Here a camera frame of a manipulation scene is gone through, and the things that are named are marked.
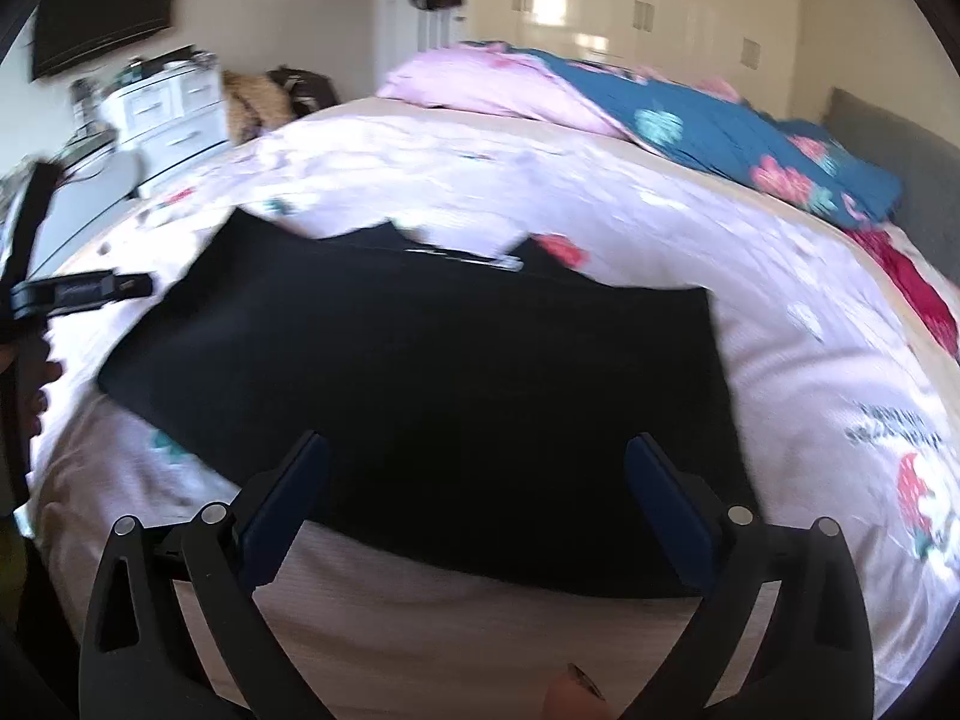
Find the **person's left hand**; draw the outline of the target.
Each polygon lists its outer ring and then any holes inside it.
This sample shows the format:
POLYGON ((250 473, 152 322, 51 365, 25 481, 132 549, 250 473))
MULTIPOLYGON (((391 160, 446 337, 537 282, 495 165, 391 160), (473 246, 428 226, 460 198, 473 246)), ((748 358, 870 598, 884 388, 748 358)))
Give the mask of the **person's left hand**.
POLYGON ((3 344, 2 372, 16 374, 16 398, 10 413, 18 418, 23 439, 43 432, 43 416, 49 409, 47 387, 64 375, 64 365, 50 357, 50 344, 42 338, 20 346, 3 344))

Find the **person's right hand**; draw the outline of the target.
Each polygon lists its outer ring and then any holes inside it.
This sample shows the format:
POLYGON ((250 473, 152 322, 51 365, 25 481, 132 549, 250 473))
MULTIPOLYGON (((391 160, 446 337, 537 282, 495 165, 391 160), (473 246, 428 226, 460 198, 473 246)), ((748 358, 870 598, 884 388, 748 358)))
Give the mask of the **person's right hand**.
POLYGON ((610 720, 612 707, 597 684, 574 663, 568 663, 545 692, 542 720, 610 720))

